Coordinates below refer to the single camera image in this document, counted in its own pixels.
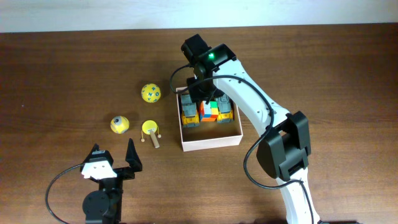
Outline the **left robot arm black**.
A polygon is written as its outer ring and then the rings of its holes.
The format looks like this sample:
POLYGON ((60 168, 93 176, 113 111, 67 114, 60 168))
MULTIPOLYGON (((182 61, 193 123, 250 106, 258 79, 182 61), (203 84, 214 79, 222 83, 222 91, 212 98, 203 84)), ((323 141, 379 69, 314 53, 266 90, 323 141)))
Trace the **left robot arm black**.
POLYGON ((82 204, 86 223, 121 221, 123 182, 134 179, 135 173, 142 171, 142 162, 132 139, 128 141, 125 161, 127 167, 114 168, 110 152, 101 150, 97 144, 83 161, 81 174, 98 184, 98 190, 89 193, 82 204))

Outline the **white cardboard box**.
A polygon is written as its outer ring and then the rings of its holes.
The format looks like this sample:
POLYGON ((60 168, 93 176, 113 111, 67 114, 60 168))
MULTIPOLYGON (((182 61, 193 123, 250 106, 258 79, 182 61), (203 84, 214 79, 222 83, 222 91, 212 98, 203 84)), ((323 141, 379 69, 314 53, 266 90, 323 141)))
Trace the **white cardboard box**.
POLYGON ((178 121, 182 149, 184 152, 218 147, 238 146, 243 138, 239 108, 231 100, 234 118, 229 123, 204 122, 197 127, 184 128, 182 124, 182 103, 176 96, 178 121))

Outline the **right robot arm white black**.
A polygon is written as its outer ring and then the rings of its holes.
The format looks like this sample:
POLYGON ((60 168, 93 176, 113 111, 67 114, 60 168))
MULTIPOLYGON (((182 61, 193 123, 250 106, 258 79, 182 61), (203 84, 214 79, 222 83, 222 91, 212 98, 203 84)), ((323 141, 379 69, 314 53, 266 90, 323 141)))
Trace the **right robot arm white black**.
POLYGON ((320 223, 308 187, 308 157, 311 153, 307 117, 291 113, 272 100, 245 71, 242 63, 225 44, 210 47, 196 34, 181 46, 193 68, 186 91, 194 102, 227 95, 246 115, 259 138, 248 150, 268 176, 277 181, 286 208, 288 223, 320 223))

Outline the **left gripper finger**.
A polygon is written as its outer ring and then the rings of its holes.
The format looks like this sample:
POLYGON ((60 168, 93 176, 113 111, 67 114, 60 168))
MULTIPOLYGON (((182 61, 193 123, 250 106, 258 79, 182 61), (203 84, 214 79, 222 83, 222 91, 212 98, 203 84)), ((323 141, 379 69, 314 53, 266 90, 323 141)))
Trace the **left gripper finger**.
POLYGON ((134 146, 134 141, 131 138, 129 138, 128 141, 125 161, 129 164, 130 168, 134 172, 142 171, 142 162, 139 156, 137 155, 137 151, 134 146))
POLYGON ((81 171, 93 169, 99 162, 105 161, 104 151, 100 150, 99 145, 95 144, 89 154, 85 157, 81 171))

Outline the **yellow ball with eye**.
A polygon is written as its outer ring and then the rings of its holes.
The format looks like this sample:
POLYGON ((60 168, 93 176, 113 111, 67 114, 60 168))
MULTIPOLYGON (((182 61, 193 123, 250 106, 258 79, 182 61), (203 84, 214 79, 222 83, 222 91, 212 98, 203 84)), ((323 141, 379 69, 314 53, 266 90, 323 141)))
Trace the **yellow ball with eye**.
POLYGON ((124 116, 115 116, 110 122, 110 127, 116 134, 125 133, 129 129, 129 120, 124 116))

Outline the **multicolour puzzle cube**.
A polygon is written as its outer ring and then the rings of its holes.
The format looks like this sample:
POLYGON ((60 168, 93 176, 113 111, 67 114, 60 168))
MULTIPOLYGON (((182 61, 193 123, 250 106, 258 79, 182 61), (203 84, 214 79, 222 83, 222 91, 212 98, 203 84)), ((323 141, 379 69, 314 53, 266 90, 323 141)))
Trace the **multicolour puzzle cube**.
POLYGON ((200 103, 200 121, 214 122, 219 115, 218 104, 216 101, 202 101, 200 103))

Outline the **yellow ball blue letters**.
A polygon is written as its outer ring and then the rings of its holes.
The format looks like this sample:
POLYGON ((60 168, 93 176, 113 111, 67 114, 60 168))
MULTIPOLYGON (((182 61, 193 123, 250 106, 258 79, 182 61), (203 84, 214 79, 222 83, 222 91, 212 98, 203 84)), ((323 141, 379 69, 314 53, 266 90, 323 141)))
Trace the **yellow ball blue letters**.
POLYGON ((160 100, 161 90, 158 85, 148 83, 142 87, 141 97, 145 102, 155 103, 160 100))

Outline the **yellow wooden pellet drum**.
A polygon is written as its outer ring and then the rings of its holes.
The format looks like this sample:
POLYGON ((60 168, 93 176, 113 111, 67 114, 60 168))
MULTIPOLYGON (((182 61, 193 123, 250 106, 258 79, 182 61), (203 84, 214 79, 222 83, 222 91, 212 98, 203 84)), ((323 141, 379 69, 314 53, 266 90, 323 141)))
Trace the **yellow wooden pellet drum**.
POLYGON ((154 147, 157 149, 160 147, 158 139, 162 137, 159 131, 159 126, 154 120, 147 120, 143 122, 142 124, 142 129, 141 129, 141 141, 145 142, 144 135, 149 135, 150 139, 154 145, 154 147))

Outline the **yellow grey mixer truck toy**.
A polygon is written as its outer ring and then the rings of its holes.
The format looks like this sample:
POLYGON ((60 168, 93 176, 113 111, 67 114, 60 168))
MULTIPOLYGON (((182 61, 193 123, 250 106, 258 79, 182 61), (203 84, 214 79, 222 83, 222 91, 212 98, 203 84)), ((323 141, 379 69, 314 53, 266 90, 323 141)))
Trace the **yellow grey mixer truck toy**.
POLYGON ((217 123, 229 123, 233 120, 233 108, 227 95, 215 98, 218 105, 217 123))

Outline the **yellow grey dump truck toy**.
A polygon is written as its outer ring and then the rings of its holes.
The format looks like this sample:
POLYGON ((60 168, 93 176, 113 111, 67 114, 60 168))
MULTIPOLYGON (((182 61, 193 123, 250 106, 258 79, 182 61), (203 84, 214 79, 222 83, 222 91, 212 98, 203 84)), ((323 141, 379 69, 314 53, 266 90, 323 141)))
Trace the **yellow grey dump truck toy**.
POLYGON ((189 94, 181 95, 182 124, 184 128, 193 128, 200 125, 197 104, 194 103, 189 94))

